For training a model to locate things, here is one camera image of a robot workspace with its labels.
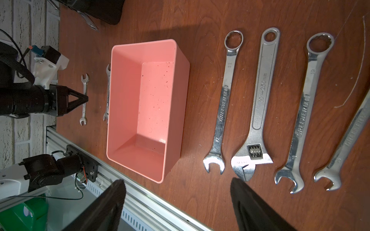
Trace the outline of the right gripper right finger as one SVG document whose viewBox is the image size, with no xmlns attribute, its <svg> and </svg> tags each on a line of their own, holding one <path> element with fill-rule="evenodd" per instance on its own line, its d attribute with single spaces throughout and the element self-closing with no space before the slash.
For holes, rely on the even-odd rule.
<svg viewBox="0 0 370 231">
<path fill-rule="evenodd" d="M 232 179 L 230 195 L 240 231 L 295 230 L 241 179 Z"/>
</svg>

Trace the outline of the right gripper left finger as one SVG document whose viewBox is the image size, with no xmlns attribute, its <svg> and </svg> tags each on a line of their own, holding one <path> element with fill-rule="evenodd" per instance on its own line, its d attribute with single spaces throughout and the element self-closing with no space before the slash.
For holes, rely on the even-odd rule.
<svg viewBox="0 0 370 231">
<path fill-rule="evenodd" d="M 124 180 L 114 181 L 65 231 L 116 231 L 126 197 Z"/>
</svg>

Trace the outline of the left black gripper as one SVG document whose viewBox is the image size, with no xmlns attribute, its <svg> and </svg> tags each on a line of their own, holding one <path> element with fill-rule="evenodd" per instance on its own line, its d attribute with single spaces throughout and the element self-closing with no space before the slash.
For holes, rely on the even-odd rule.
<svg viewBox="0 0 370 231">
<path fill-rule="evenodd" d="M 43 113 L 55 117 L 70 113 L 80 105 L 87 103 L 89 100 L 89 97 L 85 93 L 80 93 L 71 88 L 60 85 L 51 85 L 46 93 L 47 105 L 45 106 Z M 74 96 L 77 99 L 72 102 L 68 102 L 69 95 Z"/>
</svg>

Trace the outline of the silver end wrench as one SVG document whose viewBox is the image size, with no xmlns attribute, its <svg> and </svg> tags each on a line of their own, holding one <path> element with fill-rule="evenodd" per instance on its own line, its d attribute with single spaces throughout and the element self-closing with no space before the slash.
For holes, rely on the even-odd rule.
<svg viewBox="0 0 370 231">
<path fill-rule="evenodd" d="M 111 64 L 108 64 L 107 68 L 106 68 L 106 74 L 107 74 L 107 77 L 108 77 L 108 84 L 107 84 L 107 103 L 106 103 L 106 111 L 104 113 L 104 116 L 103 116 L 103 120 L 108 122 L 108 118 L 109 118 L 109 97 L 110 97 L 110 68 L 111 68 Z"/>
</svg>

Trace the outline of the silver adjustable wrench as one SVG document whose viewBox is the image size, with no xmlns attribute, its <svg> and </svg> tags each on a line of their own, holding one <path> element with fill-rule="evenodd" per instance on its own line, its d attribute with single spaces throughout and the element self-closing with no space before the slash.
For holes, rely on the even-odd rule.
<svg viewBox="0 0 370 231">
<path fill-rule="evenodd" d="M 261 35 L 250 130 L 246 141 L 231 158 L 235 174 L 244 182 L 254 175 L 257 165 L 272 164 L 264 144 L 263 130 L 280 39 L 278 28 L 268 28 Z"/>
</svg>

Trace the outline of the pink plastic storage box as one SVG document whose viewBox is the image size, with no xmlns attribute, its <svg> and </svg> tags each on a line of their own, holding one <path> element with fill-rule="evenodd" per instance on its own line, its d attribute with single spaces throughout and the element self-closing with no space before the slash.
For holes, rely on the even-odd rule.
<svg viewBox="0 0 370 231">
<path fill-rule="evenodd" d="M 111 51 L 107 158 L 156 183 L 180 159 L 190 63 L 173 39 Z"/>
</svg>

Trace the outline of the small silver combination wrench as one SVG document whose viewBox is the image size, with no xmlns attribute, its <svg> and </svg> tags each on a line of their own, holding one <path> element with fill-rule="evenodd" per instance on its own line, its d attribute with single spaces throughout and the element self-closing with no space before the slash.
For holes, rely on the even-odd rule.
<svg viewBox="0 0 370 231">
<path fill-rule="evenodd" d="M 340 177 L 342 166 L 351 153 L 353 146 L 365 128 L 369 118 L 370 93 L 368 92 L 337 146 L 331 160 L 326 166 L 319 169 L 313 177 L 314 182 L 318 182 L 322 178 L 330 180 L 330 184 L 325 187 L 326 191 L 338 190 L 342 186 Z"/>
</svg>

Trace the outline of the large silver combination wrench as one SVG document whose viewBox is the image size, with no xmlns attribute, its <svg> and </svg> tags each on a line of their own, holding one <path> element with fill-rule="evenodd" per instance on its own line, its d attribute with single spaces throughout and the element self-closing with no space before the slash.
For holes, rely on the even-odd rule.
<svg viewBox="0 0 370 231">
<path fill-rule="evenodd" d="M 238 46 L 235 48 L 230 48 L 226 42 L 228 38 L 234 34 L 237 33 L 240 38 L 241 42 Z M 217 120 L 215 125 L 215 131 L 214 131 L 214 138 L 213 138 L 213 144 L 209 151 L 209 153 L 205 156 L 203 159 L 203 165 L 205 167 L 205 170 L 207 173 L 210 172 L 210 165 L 211 164 L 217 164 L 220 169 L 220 174 L 223 174 L 225 170 L 225 161 L 222 156 L 222 141 L 223 141 L 223 134 L 225 129 L 225 123 L 226 123 L 226 115 L 228 110 L 228 104 L 231 94 L 231 86 L 232 86 L 232 80 L 233 80 L 233 74 L 235 69 L 235 63 L 236 59 L 240 50 L 240 47 L 242 46 L 244 41 L 244 36 L 242 32 L 239 30 L 232 30 L 230 31 L 224 40 L 224 46 L 226 48 L 226 62 L 225 62 L 225 71 L 223 76 L 223 83 L 222 83 L 222 90 L 219 100 L 219 107 L 217 112 Z"/>
</svg>

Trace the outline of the medium silver combination wrench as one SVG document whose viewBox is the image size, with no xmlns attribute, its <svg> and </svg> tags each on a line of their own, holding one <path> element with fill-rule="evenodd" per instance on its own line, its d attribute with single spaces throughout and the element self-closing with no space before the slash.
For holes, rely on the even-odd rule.
<svg viewBox="0 0 370 231">
<path fill-rule="evenodd" d="M 310 43 L 316 39 L 327 39 L 329 42 L 328 47 L 321 52 L 313 51 L 310 48 Z M 320 71 L 324 60 L 334 46 L 334 43 L 335 39 L 333 35 L 327 32 L 321 32 L 313 35 L 306 43 L 308 63 L 291 146 L 286 164 L 277 170 L 274 178 L 275 184 L 279 184 L 282 178 L 291 180 L 294 183 L 294 186 L 292 186 L 290 189 L 291 194 L 298 193 L 304 188 L 304 181 L 300 174 L 300 161 L 314 105 Z"/>
</svg>

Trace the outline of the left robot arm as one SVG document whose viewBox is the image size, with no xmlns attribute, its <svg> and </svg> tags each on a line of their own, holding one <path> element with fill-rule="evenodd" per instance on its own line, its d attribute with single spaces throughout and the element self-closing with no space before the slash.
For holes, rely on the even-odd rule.
<svg viewBox="0 0 370 231">
<path fill-rule="evenodd" d="M 51 46 L 30 46 L 22 53 L 18 47 L 1 43 L 1 116 L 25 118 L 31 114 L 63 116 L 88 102 L 86 93 L 52 84 L 58 70 L 69 63 Z M 61 159 L 42 154 L 23 159 L 1 171 L 1 199 L 27 197 L 64 178 L 86 170 L 80 154 Z"/>
</svg>

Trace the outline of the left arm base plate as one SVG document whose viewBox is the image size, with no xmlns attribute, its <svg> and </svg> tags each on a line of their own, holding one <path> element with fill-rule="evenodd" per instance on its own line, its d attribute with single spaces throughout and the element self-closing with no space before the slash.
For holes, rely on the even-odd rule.
<svg viewBox="0 0 370 231">
<path fill-rule="evenodd" d="M 84 171 L 84 175 L 86 175 L 88 181 L 96 181 L 99 163 L 95 159 L 72 144 L 66 146 L 66 153 L 69 155 L 78 155 L 81 159 L 82 170 Z"/>
</svg>

